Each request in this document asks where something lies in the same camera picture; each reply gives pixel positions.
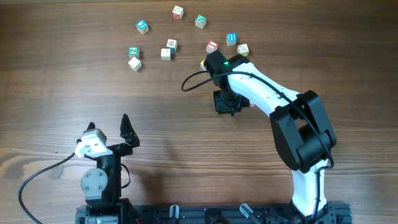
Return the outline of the yellow letter block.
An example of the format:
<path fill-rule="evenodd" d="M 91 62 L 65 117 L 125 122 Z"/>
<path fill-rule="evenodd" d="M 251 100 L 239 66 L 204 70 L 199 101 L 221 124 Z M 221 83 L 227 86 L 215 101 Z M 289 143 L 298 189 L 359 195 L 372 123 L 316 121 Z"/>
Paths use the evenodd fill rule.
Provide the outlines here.
<path fill-rule="evenodd" d="M 200 68 L 201 68 L 203 71 L 206 71 L 206 67 L 205 67 L 205 65 L 204 65 L 204 62 L 205 62 L 205 60 L 202 60 L 202 61 L 200 62 Z"/>

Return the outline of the red I letter block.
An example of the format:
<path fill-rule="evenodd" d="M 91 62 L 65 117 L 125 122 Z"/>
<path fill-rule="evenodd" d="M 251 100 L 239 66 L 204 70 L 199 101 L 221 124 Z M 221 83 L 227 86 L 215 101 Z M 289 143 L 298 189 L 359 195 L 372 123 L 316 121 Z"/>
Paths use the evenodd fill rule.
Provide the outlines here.
<path fill-rule="evenodd" d="M 210 54 L 218 49 L 218 44 L 213 42 L 212 40 L 209 41 L 206 45 L 206 51 Z"/>

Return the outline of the blue H letter block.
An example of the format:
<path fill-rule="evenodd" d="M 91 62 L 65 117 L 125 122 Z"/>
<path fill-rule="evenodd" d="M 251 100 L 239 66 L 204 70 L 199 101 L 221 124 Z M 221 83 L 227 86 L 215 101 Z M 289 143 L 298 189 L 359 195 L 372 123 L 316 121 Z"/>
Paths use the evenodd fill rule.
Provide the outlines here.
<path fill-rule="evenodd" d="M 237 35 L 236 33 L 232 32 L 232 33 L 227 33 L 226 35 L 226 45 L 227 46 L 232 46 L 232 45 L 236 45 L 237 42 Z"/>

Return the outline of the yellow sided picture block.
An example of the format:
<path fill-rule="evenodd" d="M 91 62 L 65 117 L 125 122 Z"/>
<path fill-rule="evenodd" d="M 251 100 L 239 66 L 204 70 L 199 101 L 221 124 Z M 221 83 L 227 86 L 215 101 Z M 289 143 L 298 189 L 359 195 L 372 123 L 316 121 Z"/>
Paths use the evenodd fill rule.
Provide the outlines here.
<path fill-rule="evenodd" d="M 248 56 L 249 55 L 249 48 L 247 44 L 241 44 L 238 45 L 237 51 L 239 54 L 243 56 Z"/>

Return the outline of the plain wooden block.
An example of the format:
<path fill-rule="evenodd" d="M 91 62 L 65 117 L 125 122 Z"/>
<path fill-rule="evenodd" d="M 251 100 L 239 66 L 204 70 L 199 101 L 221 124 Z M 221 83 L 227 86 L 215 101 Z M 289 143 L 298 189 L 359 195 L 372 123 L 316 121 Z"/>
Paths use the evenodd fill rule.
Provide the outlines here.
<path fill-rule="evenodd" d="M 128 61 L 128 65 L 134 71 L 138 71 L 142 67 L 142 62 L 138 58 L 133 57 L 133 58 L 130 59 L 130 61 Z"/>

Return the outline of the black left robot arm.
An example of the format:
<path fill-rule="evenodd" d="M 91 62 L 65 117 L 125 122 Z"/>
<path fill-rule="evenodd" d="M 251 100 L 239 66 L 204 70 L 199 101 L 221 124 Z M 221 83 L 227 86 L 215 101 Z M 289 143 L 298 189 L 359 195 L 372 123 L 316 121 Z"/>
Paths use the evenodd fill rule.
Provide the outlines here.
<path fill-rule="evenodd" d="M 107 137 L 91 123 L 76 146 L 75 154 L 78 157 L 90 157 L 96 161 L 96 167 L 81 178 L 85 201 L 91 207 L 112 207 L 121 197 L 121 158 L 130 156 L 133 149 L 140 146 L 139 138 L 126 114 L 121 120 L 120 137 L 124 142 L 107 146 Z"/>

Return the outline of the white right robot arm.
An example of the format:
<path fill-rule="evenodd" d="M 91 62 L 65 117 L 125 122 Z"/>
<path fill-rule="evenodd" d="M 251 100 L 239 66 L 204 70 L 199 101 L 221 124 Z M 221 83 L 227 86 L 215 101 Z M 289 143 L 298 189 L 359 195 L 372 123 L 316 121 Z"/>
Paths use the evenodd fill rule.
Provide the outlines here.
<path fill-rule="evenodd" d="M 326 205 L 324 172 L 333 166 L 331 149 L 336 145 L 320 97 L 312 90 L 299 93 L 283 87 L 241 54 L 227 59 L 216 50 L 203 66 L 219 87 L 213 93 L 217 113 L 234 115 L 254 104 L 270 118 L 277 153 L 292 170 L 293 205 L 307 218 L 320 217 Z"/>

